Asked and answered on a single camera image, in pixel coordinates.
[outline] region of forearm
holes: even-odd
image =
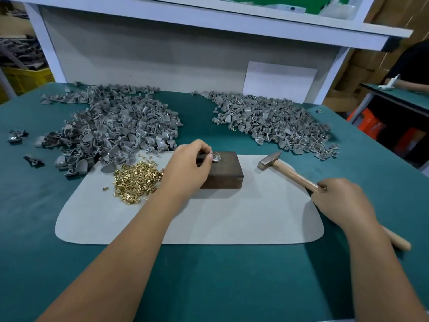
[[[408,82],[404,80],[396,80],[394,85],[395,88],[409,90],[409,91],[417,91],[421,93],[429,93],[429,85],[416,84],[414,82]]]
[[[181,207],[159,189],[38,321],[132,321],[165,232]]]
[[[350,228],[346,237],[356,320],[429,321],[382,227],[371,222]]]

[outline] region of pile of brass rivets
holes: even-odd
[[[121,197],[126,204],[139,203],[142,195],[149,195],[156,191],[158,183],[164,174],[164,169],[158,171],[156,162],[146,159],[133,166],[122,165],[115,171],[115,197]]]

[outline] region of person's arm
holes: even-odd
[[[429,316],[362,189],[344,178],[328,178],[318,184],[327,192],[313,193],[311,199],[343,229],[349,243],[356,320],[428,322]]]
[[[208,155],[197,167],[200,150]],[[179,146],[158,190],[37,322],[131,322],[165,232],[182,205],[207,179],[212,158],[212,148],[201,140]]]
[[[390,79],[386,79],[384,84],[387,85]],[[405,80],[397,79],[393,84],[395,88],[404,89],[409,91],[417,91],[420,93],[429,93],[429,85],[416,84],[414,82],[408,82]]]

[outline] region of person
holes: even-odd
[[[392,78],[400,75],[400,79],[394,84],[395,88],[429,95],[428,70],[429,39],[407,48],[381,83],[387,85]],[[378,134],[377,141],[390,151],[412,127],[429,132],[428,117],[379,96],[374,96],[368,104],[368,108],[375,117],[387,125]],[[429,159],[428,148],[429,135],[427,134],[405,155],[404,159],[417,167],[422,166]]]
[[[200,151],[208,155],[200,167]],[[37,322],[131,322],[164,234],[184,203],[207,179],[212,148],[201,140],[179,146],[159,188],[126,228],[40,315]],[[428,322],[374,208],[356,184],[343,178],[319,183],[312,200],[339,225],[350,245],[357,321]]]

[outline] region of white board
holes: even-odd
[[[158,169],[172,152],[154,157]],[[164,244],[293,244],[319,239],[324,227],[307,191],[273,168],[260,171],[260,155],[239,155],[240,190],[199,190],[173,219]],[[113,196],[113,174],[97,163],[64,205],[55,225],[60,239],[109,244],[142,206]]]
[[[243,94],[303,103],[317,70],[249,61]]]

